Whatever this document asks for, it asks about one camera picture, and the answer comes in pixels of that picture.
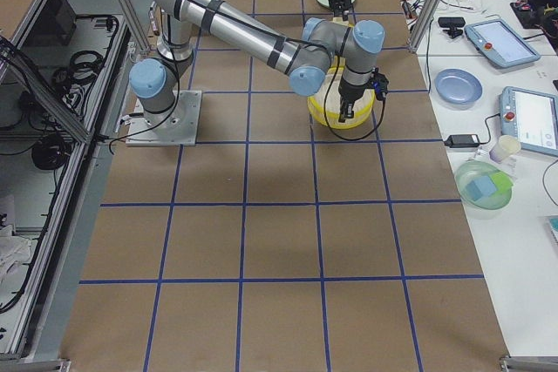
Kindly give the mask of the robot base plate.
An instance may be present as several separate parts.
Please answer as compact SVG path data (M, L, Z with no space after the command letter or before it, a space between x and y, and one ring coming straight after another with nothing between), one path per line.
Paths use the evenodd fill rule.
M171 146L196 144L202 91L174 91L178 104L173 112L154 115L145 113L137 98L134 111L142 113L132 118L126 144L130 146Z

